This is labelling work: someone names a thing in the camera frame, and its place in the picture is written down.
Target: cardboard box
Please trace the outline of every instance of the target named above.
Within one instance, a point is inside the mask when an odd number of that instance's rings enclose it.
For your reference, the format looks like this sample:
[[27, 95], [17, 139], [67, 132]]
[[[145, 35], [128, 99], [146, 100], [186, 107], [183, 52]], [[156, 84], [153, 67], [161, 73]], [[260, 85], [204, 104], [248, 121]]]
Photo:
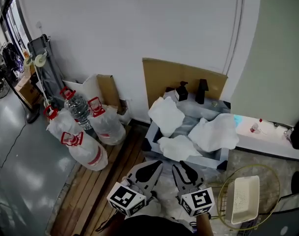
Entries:
[[119, 93], [112, 75], [97, 75], [97, 81], [106, 105], [118, 107], [118, 114], [122, 113]]
[[15, 90], [29, 105], [30, 108], [36, 104], [41, 96], [39, 91], [29, 82], [30, 76], [24, 76], [16, 85]]

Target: person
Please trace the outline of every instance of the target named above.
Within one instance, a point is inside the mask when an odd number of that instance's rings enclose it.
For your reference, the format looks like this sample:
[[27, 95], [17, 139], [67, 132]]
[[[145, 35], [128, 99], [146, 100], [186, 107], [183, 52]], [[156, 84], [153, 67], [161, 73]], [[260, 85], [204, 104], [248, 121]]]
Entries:
[[[201, 214], [196, 217], [197, 235], [213, 236], [208, 214]], [[175, 220], [161, 216], [161, 204], [153, 197], [149, 204], [141, 210], [126, 217], [120, 224], [113, 221], [107, 236], [166, 236], [179, 235], [191, 236], [192, 227], [187, 221]]]

